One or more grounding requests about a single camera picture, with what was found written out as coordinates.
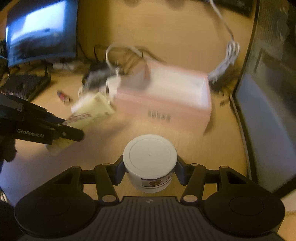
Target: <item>wooden desk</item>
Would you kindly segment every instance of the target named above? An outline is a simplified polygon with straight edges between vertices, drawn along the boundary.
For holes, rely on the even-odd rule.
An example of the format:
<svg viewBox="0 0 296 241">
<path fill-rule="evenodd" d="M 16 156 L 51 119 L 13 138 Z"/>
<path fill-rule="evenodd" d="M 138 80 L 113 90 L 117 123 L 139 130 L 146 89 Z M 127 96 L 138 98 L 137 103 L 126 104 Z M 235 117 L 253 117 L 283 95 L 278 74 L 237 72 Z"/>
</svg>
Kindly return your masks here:
<svg viewBox="0 0 296 241">
<path fill-rule="evenodd" d="M 52 74 L 51 84 L 33 101 L 49 112 L 67 118 L 70 106 L 65 106 L 57 97 L 57 90 L 63 90 L 74 101 L 78 100 L 78 88 L 82 75 L 71 73 Z M 43 144 L 16 141 L 18 151 L 14 161 L 3 166 L 0 185 L 13 205 L 24 195 L 47 182 L 67 168 L 79 165 L 82 169 L 93 169 L 100 163 L 115 162 L 126 144 L 143 134 L 157 134 L 170 140 L 178 154 L 187 163 L 200 163 L 208 169 L 218 169 L 228 165 L 243 175 L 247 174 L 247 164 L 236 118 L 228 104 L 220 107 L 225 97 L 212 95 L 213 111 L 211 121 L 202 137 L 192 133 L 155 126 L 141 120 L 131 120 L 119 113 L 100 123 L 94 122 L 86 131 L 85 139 L 52 157 Z M 174 175 L 171 184 L 156 194 L 146 194 L 136 190 L 127 175 L 115 187 L 122 196 L 177 196 L 180 198 L 185 187 Z M 203 198 L 216 191 L 216 185 L 206 184 Z M 84 192 L 97 199 L 94 184 L 84 185 Z M 286 216 L 279 234 L 287 240 L 294 240 L 296 215 Z"/>
</svg>

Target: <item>white cable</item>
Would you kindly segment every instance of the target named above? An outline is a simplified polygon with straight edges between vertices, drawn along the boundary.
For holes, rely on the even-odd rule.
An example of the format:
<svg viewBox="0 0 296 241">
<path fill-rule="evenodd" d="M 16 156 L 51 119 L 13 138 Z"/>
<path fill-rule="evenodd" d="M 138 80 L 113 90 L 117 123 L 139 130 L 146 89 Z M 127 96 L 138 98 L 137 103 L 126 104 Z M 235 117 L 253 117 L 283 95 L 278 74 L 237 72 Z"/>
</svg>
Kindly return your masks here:
<svg viewBox="0 0 296 241">
<path fill-rule="evenodd" d="M 224 26 L 226 27 L 227 31 L 229 32 L 229 34 L 231 36 L 231 41 L 229 41 L 226 46 L 226 55 L 225 55 L 224 60 L 217 66 L 217 68 L 215 70 L 213 70 L 212 72 L 210 72 L 208 74 L 209 81 L 212 81 L 213 83 L 215 83 L 225 73 L 225 71 L 228 69 L 230 64 L 234 65 L 234 62 L 236 61 L 236 59 L 239 55 L 240 47 L 239 47 L 239 43 L 236 43 L 234 41 L 234 37 L 233 37 L 233 33 L 232 33 L 231 29 L 229 28 L 226 21 L 222 17 L 219 9 L 214 4 L 213 0 L 210 0 L 210 4 L 211 4 L 212 8 L 214 9 L 214 11 L 216 12 L 216 14 L 218 15 L 218 17 L 223 22 Z"/>
<path fill-rule="evenodd" d="M 136 47 L 134 46 L 129 46 L 129 45 L 126 45 L 126 44 L 123 44 L 123 43 L 120 43 L 120 42 L 115 42 L 113 44 L 111 44 L 107 50 L 106 50 L 106 62 L 107 62 L 107 65 L 108 67 L 111 69 L 111 70 L 116 70 L 116 66 L 113 66 L 110 61 L 109 61 L 109 58 L 108 58 L 108 54 L 110 52 L 111 49 L 113 48 L 116 48 L 116 47 L 124 47 L 124 48 L 127 48 L 131 51 L 133 51 L 134 53 L 136 53 L 137 55 L 139 55 L 140 57 L 142 57 L 142 52 L 139 51 Z"/>
</svg>

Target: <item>container lid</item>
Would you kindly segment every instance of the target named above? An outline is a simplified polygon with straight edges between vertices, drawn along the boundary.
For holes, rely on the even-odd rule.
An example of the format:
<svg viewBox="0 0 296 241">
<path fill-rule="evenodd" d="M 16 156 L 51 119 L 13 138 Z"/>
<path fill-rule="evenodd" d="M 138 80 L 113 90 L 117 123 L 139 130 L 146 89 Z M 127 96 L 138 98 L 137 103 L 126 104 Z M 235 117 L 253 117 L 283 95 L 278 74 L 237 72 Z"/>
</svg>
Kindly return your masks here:
<svg viewBox="0 0 296 241">
<path fill-rule="evenodd" d="M 131 140 L 123 151 L 128 172 L 140 178 L 157 179 L 176 165 L 177 151 L 172 143 L 158 135 L 143 135 Z"/>
</svg>

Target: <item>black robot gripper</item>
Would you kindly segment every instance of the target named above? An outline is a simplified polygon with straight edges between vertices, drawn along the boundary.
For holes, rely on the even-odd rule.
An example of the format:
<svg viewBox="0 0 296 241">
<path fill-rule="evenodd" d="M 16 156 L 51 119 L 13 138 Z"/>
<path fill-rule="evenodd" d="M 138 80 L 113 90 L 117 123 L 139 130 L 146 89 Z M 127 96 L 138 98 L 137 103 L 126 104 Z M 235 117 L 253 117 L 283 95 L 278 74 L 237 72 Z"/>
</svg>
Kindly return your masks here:
<svg viewBox="0 0 296 241">
<path fill-rule="evenodd" d="M 20 240 L 282 240 L 281 200 L 228 166 L 207 170 L 179 156 L 175 173 L 186 185 L 176 197 L 123 197 L 122 156 L 93 170 L 71 167 L 23 197 L 15 218 Z M 96 184 L 98 201 L 83 192 Z M 202 200 L 205 183 L 217 192 Z"/>
</svg>

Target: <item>monitor screen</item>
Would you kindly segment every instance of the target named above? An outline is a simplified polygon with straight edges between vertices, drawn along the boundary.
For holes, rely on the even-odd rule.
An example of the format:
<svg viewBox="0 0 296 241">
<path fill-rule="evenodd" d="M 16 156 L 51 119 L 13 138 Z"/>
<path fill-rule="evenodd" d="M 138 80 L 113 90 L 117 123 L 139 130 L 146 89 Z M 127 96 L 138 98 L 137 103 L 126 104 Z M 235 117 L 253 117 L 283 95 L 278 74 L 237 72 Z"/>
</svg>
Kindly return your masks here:
<svg viewBox="0 0 296 241">
<path fill-rule="evenodd" d="M 283 197 L 287 183 L 296 186 L 296 8 L 288 1 L 260 0 L 235 97 L 258 184 Z"/>
<path fill-rule="evenodd" d="M 21 0 L 8 13 L 9 66 L 74 58 L 78 0 Z"/>
</svg>

